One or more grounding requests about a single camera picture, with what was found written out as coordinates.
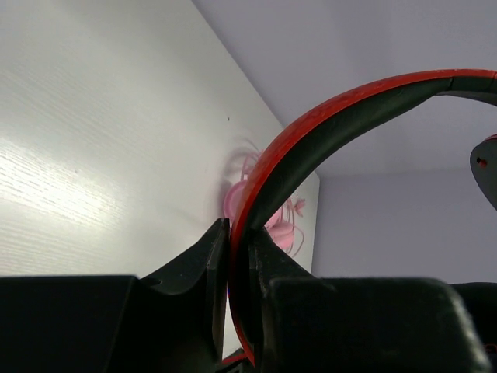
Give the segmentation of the red black headphones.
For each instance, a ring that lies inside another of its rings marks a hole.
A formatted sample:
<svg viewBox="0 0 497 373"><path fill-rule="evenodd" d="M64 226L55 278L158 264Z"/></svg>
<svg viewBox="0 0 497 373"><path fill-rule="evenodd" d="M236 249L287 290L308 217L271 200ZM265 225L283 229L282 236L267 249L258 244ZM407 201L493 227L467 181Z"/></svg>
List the red black headphones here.
<svg viewBox="0 0 497 373"><path fill-rule="evenodd" d="M235 330L256 371L249 276L252 237L262 232L276 210L330 155L434 96L495 105L496 73L477 69L421 71L362 85L295 120L259 157L232 224L228 275Z"/></svg>

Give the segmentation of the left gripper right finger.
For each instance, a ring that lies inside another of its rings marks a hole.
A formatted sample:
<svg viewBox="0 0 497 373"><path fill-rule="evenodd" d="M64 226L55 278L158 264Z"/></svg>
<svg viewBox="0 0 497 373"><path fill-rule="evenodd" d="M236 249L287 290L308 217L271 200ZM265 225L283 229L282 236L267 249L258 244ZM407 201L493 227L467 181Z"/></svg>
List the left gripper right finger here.
<svg viewBox="0 0 497 373"><path fill-rule="evenodd" d="M265 232L248 247L260 372L494 372L496 286L314 277Z"/></svg>

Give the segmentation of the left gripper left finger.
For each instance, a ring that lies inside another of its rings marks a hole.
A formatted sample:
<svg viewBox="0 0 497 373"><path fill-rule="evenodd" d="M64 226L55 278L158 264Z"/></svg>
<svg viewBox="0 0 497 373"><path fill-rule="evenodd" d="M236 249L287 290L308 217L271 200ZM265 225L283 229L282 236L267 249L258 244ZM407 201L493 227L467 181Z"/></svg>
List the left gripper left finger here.
<svg viewBox="0 0 497 373"><path fill-rule="evenodd" d="M3 372L212 372L221 361L229 222L146 277L4 277Z"/></svg>

